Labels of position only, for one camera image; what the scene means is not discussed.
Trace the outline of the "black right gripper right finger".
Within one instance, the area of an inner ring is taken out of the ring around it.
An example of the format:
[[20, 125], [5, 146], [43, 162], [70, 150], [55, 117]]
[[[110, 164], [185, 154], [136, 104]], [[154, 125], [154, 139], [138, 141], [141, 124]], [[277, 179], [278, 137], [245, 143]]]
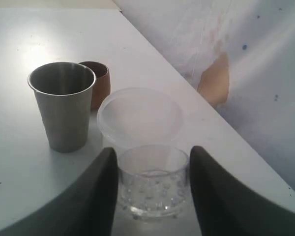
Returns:
[[190, 152], [189, 179], [204, 236], [295, 236], [295, 213], [258, 194], [203, 147]]

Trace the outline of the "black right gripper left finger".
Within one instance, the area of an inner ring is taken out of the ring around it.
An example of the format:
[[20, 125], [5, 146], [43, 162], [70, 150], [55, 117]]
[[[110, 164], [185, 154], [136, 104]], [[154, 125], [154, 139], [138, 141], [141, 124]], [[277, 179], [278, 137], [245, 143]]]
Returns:
[[0, 236], [109, 236], [118, 195], [117, 155], [104, 148], [61, 194]]

